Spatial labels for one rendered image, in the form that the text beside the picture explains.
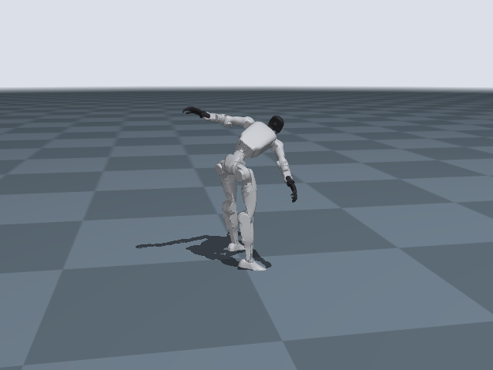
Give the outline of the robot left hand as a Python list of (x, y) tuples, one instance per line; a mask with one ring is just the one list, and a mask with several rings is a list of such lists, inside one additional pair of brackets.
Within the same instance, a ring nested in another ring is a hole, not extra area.
[(196, 107), (193, 107), (193, 106), (190, 106), (190, 107), (186, 107), (184, 110), (183, 110), (183, 113), (184, 111), (189, 111), (187, 112), (186, 114), (189, 114), (189, 113), (194, 113), (196, 115), (199, 115), (200, 118), (203, 118), (203, 117), (206, 117), (206, 118), (210, 118), (210, 114), (209, 113), (206, 113), (205, 111), (202, 111)]

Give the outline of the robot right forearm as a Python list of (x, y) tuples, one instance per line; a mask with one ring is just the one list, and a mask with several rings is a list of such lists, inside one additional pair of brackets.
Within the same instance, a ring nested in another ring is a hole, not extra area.
[(286, 160), (286, 163), (283, 163), (280, 165), (280, 170), (282, 172), (285, 184), (287, 184), (286, 176), (290, 176), (291, 179), (293, 179), (293, 177), (291, 176), (290, 167), (289, 167), (287, 160)]

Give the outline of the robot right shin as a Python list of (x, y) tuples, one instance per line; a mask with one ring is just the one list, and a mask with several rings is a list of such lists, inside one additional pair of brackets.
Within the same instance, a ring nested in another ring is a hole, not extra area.
[(239, 216), (239, 222), (240, 222), (240, 233), (241, 233), (242, 243), (244, 244), (246, 251), (246, 261), (250, 260), (250, 254), (251, 254), (251, 260), (247, 262), (253, 263), (253, 255), (252, 255), (253, 253), (252, 243), (254, 242), (253, 222), (252, 223), (250, 222), (250, 216), (248, 214), (241, 214)]

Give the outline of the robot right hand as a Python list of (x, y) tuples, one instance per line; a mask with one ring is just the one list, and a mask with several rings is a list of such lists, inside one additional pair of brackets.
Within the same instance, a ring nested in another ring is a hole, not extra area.
[(291, 194), (291, 196), (293, 195), (293, 197), (291, 197), (292, 198), (292, 203), (293, 203), (293, 202), (295, 202), (297, 200), (297, 188), (296, 188), (296, 186), (294, 184), (294, 180), (292, 180), (290, 176), (286, 176), (286, 180), (287, 180), (287, 186), (290, 187), (291, 190), (292, 190), (292, 192), (293, 192)]

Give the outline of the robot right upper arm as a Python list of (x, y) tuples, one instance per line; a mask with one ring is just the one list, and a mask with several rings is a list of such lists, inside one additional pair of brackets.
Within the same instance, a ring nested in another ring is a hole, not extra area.
[(278, 139), (275, 139), (273, 141), (273, 144), (272, 144), (271, 149), (272, 149), (272, 151), (275, 152), (275, 154), (277, 156), (277, 159), (278, 159), (277, 166), (280, 169), (280, 165), (283, 164), (283, 163), (286, 163), (285, 153), (284, 153), (284, 150), (283, 150), (283, 143), (281, 141), (279, 141)]

